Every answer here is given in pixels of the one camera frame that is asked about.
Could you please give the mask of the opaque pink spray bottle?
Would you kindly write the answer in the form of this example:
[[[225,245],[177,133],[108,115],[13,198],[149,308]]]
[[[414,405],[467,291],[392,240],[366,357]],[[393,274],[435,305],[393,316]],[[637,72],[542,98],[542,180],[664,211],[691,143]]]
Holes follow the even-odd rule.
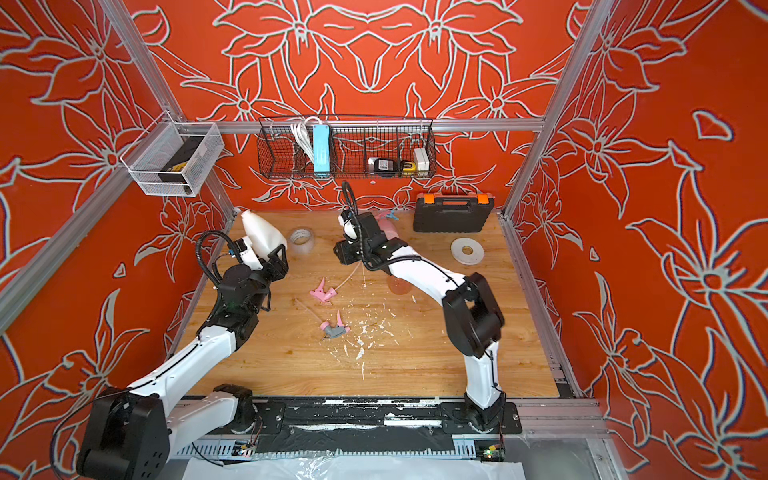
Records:
[[[377,219],[377,222],[378,222],[379,228],[382,230],[382,232],[385,234],[388,240],[398,237],[398,231],[396,229],[396,225],[393,223],[392,220],[381,216]]]

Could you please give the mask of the white spray bottle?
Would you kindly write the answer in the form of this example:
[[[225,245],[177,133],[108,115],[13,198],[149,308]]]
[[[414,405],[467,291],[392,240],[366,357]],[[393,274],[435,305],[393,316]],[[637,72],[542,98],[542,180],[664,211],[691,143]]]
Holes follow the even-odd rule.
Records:
[[[246,237],[251,241],[251,248],[259,258],[267,258],[279,247],[286,247],[285,236],[262,216],[244,210],[240,214]]]

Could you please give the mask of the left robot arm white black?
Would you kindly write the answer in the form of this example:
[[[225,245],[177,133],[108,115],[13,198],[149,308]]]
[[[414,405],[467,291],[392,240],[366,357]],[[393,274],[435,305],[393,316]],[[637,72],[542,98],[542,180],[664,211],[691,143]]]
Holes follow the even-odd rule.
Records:
[[[257,409],[250,389],[222,384],[187,406],[182,398],[209,371],[240,349],[271,308],[271,286],[288,273],[287,241],[270,224],[248,227],[235,241],[219,230],[200,240],[223,239],[236,263],[220,272],[199,262],[217,299],[194,341],[124,389],[110,388],[87,404],[90,413],[76,456],[78,475],[90,479],[154,479],[171,454],[209,432],[250,434]]]

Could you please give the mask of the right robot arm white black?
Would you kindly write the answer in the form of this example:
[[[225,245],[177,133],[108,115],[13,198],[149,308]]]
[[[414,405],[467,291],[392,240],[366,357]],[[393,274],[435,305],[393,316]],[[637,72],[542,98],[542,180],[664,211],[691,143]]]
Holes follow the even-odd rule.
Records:
[[[344,239],[336,243],[334,254],[344,265],[359,262],[368,271],[406,281],[442,307],[445,332],[464,357],[464,417],[479,433],[501,430],[506,394],[500,386],[498,351],[505,319],[485,277],[443,268],[406,241],[388,238],[372,213],[359,210],[347,181],[342,195],[345,208],[338,220]]]

